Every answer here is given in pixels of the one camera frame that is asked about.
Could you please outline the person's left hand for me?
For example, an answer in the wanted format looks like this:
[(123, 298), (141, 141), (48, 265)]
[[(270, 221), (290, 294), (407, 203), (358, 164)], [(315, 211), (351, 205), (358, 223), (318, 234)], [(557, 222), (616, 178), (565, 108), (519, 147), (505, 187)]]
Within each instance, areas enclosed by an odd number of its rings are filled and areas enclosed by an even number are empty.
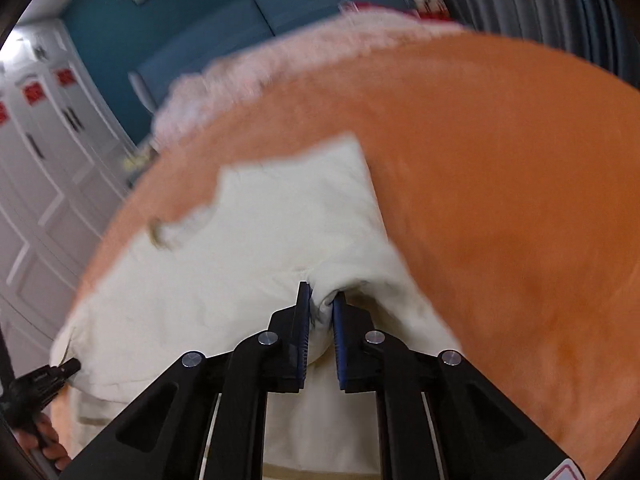
[(14, 437), (26, 453), (39, 450), (55, 466), (56, 470), (62, 471), (72, 460), (66, 448), (61, 444), (51, 419), (46, 414), (40, 413), (34, 418), (34, 421), (36, 432), (14, 429)]

